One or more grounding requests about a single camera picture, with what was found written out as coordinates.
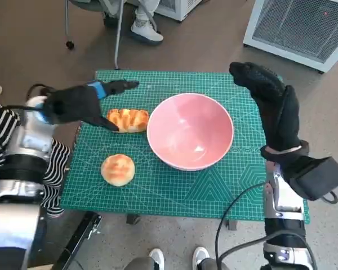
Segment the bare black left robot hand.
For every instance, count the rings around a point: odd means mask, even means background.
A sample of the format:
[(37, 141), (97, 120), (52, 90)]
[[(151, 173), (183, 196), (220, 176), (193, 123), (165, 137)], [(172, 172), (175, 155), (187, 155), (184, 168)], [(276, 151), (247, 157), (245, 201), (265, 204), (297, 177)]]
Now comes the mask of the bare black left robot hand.
[(51, 124), (82, 121), (117, 132), (119, 128), (103, 117), (100, 100), (138, 86), (138, 81), (113, 80), (107, 83), (95, 81), (58, 91), (48, 91), (42, 105), (42, 113)]

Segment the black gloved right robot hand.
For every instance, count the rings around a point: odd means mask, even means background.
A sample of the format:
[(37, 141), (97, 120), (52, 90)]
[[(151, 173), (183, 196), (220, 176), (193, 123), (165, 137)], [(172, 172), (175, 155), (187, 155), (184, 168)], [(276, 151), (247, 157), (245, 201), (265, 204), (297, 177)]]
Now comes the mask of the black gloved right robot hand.
[(247, 88), (256, 102), (266, 145), (278, 152), (299, 147), (299, 102), (293, 86), (252, 62), (232, 62), (229, 72), (234, 83)]

